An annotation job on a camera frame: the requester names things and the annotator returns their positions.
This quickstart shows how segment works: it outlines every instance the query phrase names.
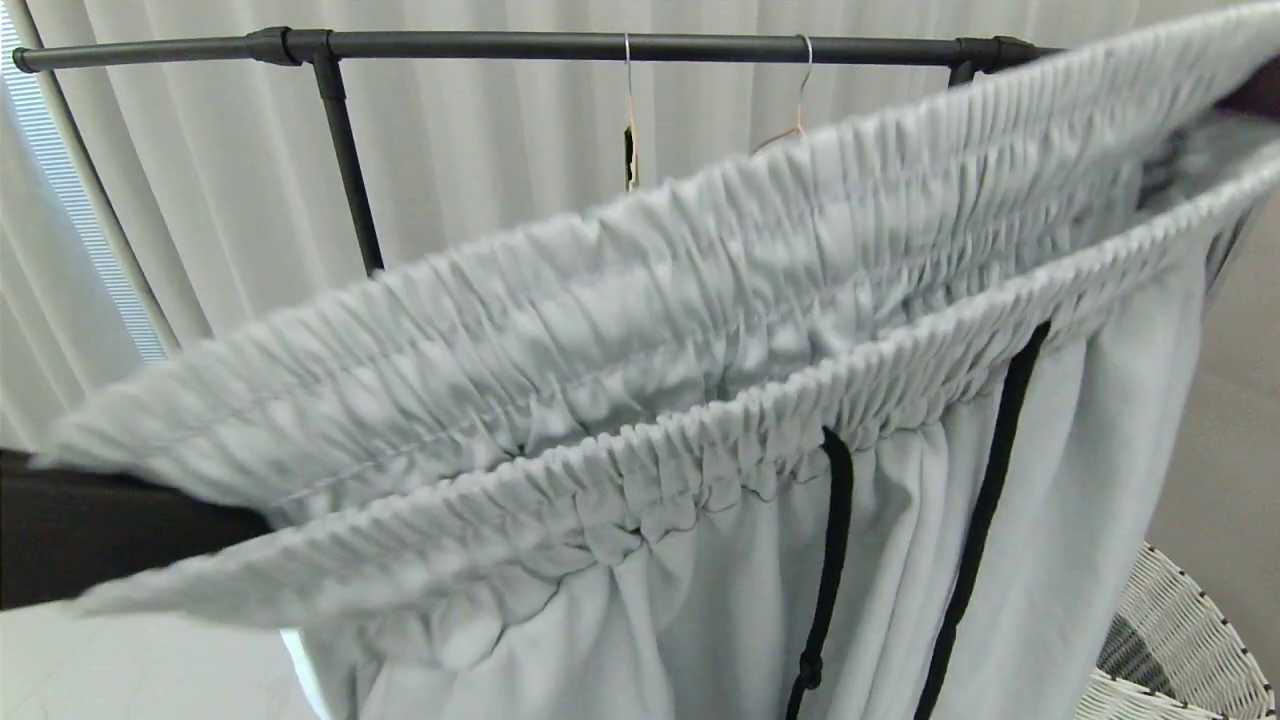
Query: gathered waistband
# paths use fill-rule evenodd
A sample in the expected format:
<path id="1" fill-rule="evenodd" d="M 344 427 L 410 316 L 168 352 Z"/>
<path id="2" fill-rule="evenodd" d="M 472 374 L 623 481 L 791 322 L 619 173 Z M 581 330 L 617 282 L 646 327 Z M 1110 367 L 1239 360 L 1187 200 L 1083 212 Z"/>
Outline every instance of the gathered waistband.
<path id="1" fill-rule="evenodd" d="M 867 447 L 937 418 L 1036 325 L 1050 346 L 1088 333 L 1192 250 L 1172 236 L 1212 234 L 1275 183 L 1280 132 L 1257 127 L 1189 201 L 1137 209 L 1144 155 L 1277 36 L 1280 9 L 1248 6 L 1055 56 L 150 369 L 59 424 L 46 461 L 297 527 L 83 607 L 279 626 L 545 583 L 520 565 L 535 550 L 557 571 L 617 562 L 700 509 L 817 477 L 822 425 Z"/>

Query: clothing tag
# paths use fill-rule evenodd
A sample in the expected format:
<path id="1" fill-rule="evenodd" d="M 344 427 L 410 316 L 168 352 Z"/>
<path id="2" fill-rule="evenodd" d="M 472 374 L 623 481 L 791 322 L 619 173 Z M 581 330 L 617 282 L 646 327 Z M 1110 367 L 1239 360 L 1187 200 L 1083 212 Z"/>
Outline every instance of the clothing tag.
<path id="1" fill-rule="evenodd" d="M 632 190 L 636 188 L 636 186 L 640 184 L 640 172 L 639 168 L 636 167 L 637 163 L 636 163 L 635 129 L 631 126 L 627 126 L 627 129 L 622 131 L 622 145 L 623 149 L 626 150 L 626 164 L 627 164 L 626 188 L 627 192 L 631 192 Z"/>

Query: light gray sweatpants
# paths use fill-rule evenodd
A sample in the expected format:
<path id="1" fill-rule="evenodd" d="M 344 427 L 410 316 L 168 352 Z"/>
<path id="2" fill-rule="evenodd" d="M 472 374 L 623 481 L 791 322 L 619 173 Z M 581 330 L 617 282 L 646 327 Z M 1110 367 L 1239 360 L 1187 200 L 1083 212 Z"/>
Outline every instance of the light gray sweatpants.
<path id="1" fill-rule="evenodd" d="M 334 717 L 773 720 L 835 557 L 801 717 L 1069 717 L 1211 243 L 1280 181 L 1280 127 L 1202 111 L 1276 53 L 1277 4 L 1143 31 L 147 369 L 46 460 L 282 529 L 81 607 L 302 628 Z"/>

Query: rack leg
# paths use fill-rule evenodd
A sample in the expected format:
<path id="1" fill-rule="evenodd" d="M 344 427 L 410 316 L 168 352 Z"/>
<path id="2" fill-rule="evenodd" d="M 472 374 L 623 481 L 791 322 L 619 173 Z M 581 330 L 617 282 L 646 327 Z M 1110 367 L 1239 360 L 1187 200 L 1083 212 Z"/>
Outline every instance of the rack leg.
<path id="1" fill-rule="evenodd" d="M 973 60 L 965 60 L 959 65 L 951 68 L 951 77 L 947 78 L 947 87 L 955 87 L 957 85 L 968 85 L 973 82 L 974 69 Z"/>
<path id="2" fill-rule="evenodd" d="M 347 206 L 351 209 L 351 222 L 356 228 L 356 242 L 360 243 L 360 255 L 365 260 L 365 272 L 372 275 L 375 270 L 383 269 L 383 250 L 378 245 L 374 213 L 369 206 L 369 191 L 365 188 L 365 176 L 360 170 L 356 136 L 351 132 L 342 70 L 338 68 L 338 58 L 332 55 L 317 55 L 311 64 L 316 70 L 320 99 L 324 100 L 324 114 L 329 119 L 329 135 L 338 155 L 338 172 L 342 174 L 342 187 L 347 191 Z"/>

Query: wicker weave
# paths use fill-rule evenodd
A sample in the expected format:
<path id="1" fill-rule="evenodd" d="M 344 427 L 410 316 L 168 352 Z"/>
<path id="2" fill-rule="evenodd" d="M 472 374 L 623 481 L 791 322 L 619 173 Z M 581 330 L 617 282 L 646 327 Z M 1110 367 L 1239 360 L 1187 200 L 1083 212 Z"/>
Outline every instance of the wicker weave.
<path id="1" fill-rule="evenodd" d="M 1213 601 L 1144 546 L 1075 716 L 1080 720 L 1257 720 L 1275 693 Z"/>

